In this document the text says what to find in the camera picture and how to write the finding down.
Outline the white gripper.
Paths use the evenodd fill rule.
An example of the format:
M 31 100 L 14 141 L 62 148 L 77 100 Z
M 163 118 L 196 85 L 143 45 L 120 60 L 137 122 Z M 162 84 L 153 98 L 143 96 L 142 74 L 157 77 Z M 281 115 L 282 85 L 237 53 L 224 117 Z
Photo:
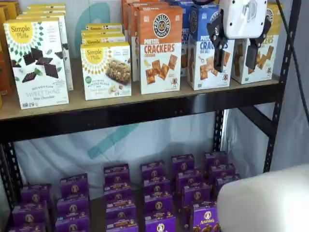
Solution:
M 255 68 L 257 54 L 272 24 L 267 15 L 266 0 L 221 0 L 215 19 L 207 24 L 210 40 L 214 46 L 214 69 L 222 72 L 224 46 L 228 39 L 249 39 L 246 66 Z

